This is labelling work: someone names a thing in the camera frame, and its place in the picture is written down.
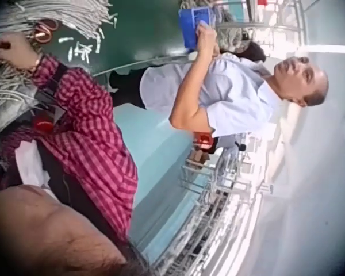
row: green workbench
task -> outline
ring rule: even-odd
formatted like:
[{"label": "green workbench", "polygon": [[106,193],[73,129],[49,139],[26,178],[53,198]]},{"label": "green workbench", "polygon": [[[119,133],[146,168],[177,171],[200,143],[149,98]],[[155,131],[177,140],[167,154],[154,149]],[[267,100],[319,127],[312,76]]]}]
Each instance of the green workbench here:
[{"label": "green workbench", "polygon": [[[118,13],[117,25],[101,26],[105,39],[100,54],[95,53],[96,40],[87,40],[77,31],[61,26],[53,39],[43,48],[66,65],[81,66],[91,75],[99,75],[111,68],[125,64],[185,53],[178,24],[178,0],[111,0],[110,14]],[[74,37],[73,41],[58,42],[60,37]],[[68,50],[79,41],[93,45],[89,55],[90,64],[80,55],[68,62]]]}]

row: shirt sleeve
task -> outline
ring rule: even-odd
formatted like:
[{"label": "shirt sleeve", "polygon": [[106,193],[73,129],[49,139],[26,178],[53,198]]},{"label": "shirt sleeve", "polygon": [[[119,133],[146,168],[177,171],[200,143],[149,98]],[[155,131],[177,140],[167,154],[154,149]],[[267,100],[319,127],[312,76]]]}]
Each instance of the shirt sleeve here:
[{"label": "shirt sleeve", "polygon": [[[110,94],[83,69],[65,67],[66,70],[60,74],[59,66],[64,68],[55,58],[43,56],[33,74],[33,83],[45,90],[53,87],[54,81],[57,82],[56,91],[53,91],[55,99],[65,108],[74,131],[103,146],[127,150],[113,119]],[[132,157],[128,154],[124,159],[119,160],[124,174],[137,181],[137,168]]]},{"label": "shirt sleeve", "polygon": [[258,112],[259,108],[256,109],[247,98],[239,98],[233,102],[215,102],[207,108],[208,122],[214,129],[212,137],[259,129],[261,121]]}]

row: red scissors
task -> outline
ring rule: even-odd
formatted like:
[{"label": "red scissors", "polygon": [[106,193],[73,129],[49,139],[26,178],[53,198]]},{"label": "red scissors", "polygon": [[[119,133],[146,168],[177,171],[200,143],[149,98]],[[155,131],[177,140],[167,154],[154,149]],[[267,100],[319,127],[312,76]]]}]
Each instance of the red scissors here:
[{"label": "red scissors", "polygon": [[59,22],[53,19],[38,20],[34,26],[33,38],[40,44],[49,43],[52,39],[52,32],[59,28]]}]

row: blue box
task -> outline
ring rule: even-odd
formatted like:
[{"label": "blue box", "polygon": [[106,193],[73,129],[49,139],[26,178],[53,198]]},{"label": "blue box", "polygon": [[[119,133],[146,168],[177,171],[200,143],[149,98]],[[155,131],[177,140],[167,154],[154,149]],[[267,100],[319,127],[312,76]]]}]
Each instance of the blue box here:
[{"label": "blue box", "polygon": [[184,46],[189,50],[197,47],[196,29],[202,20],[211,25],[210,7],[197,7],[193,9],[179,10],[179,23],[182,29]]}]

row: hand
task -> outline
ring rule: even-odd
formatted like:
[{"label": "hand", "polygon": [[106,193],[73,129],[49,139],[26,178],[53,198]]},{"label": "hand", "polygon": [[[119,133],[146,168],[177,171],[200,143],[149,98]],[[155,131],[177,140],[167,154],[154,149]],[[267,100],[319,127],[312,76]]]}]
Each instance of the hand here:
[{"label": "hand", "polygon": [[207,23],[201,21],[197,28],[197,51],[199,55],[209,56],[210,58],[215,54],[215,47],[217,33]]},{"label": "hand", "polygon": [[39,57],[23,33],[7,33],[0,37],[0,60],[16,69],[35,68]]}]

